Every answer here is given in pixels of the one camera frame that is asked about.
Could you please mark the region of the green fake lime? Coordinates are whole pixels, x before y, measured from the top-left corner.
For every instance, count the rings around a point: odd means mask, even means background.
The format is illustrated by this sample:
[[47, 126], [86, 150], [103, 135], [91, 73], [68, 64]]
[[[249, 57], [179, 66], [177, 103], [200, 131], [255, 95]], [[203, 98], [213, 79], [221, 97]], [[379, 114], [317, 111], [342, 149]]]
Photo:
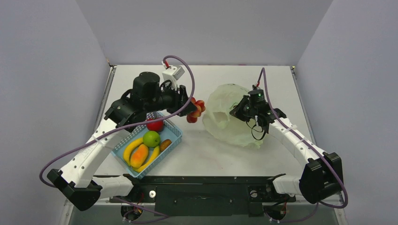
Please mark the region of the green fake lime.
[[161, 137], [156, 131], [148, 131], [143, 135], [143, 144], [154, 148], [161, 143]]

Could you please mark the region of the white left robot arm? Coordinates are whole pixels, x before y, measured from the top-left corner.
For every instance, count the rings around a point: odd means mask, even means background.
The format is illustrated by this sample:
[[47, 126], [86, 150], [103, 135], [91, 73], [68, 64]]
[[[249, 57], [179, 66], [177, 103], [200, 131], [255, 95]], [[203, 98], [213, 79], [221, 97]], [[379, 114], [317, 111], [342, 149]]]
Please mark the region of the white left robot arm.
[[166, 110], [170, 116], [185, 116], [195, 110], [185, 86], [176, 83], [181, 76], [180, 72], [163, 72], [168, 83], [163, 90], [157, 74], [140, 73], [132, 88], [111, 104], [89, 141], [77, 148], [77, 154], [62, 168], [48, 172], [47, 178], [77, 209], [87, 210], [99, 199], [114, 196], [123, 196], [129, 202], [139, 198], [140, 188], [131, 176], [97, 176], [95, 172], [124, 137], [145, 124], [148, 113]]

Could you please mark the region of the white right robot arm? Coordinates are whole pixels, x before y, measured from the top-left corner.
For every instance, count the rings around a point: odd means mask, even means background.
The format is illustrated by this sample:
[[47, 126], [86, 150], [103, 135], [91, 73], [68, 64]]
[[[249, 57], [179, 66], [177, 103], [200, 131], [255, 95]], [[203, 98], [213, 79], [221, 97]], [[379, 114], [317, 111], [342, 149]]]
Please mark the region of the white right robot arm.
[[265, 195], [277, 200], [283, 194], [301, 195], [309, 203], [343, 191], [342, 160], [336, 153], [327, 153], [308, 140], [278, 108], [272, 108], [263, 90], [248, 92], [231, 108], [230, 115], [243, 121], [254, 121], [264, 134], [277, 139], [303, 168], [301, 176], [277, 175], [265, 186]]

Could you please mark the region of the red fake fruit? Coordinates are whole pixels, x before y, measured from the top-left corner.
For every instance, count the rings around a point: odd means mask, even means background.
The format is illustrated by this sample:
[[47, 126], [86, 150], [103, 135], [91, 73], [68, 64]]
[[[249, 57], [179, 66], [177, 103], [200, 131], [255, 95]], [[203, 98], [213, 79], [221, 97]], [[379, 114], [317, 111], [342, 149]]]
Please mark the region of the red fake fruit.
[[203, 100], [196, 100], [194, 97], [191, 98], [191, 102], [196, 107], [196, 110], [188, 114], [186, 120], [188, 123], [196, 123], [198, 118], [206, 110], [206, 106]]

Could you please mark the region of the light green plastic bag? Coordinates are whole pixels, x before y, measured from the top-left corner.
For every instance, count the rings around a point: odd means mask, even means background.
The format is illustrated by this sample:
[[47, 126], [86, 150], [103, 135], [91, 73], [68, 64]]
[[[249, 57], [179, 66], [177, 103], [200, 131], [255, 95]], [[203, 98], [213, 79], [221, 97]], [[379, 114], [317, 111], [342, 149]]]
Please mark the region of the light green plastic bag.
[[206, 110], [202, 121], [206, 131], [217, 140], [239, 147], [258, 149], [263, 141], [255, 140], [246, 123], [230, 115], [230, 111], [248, 91], [247, 88], [236, 84], [218, 86], [205, 102]]

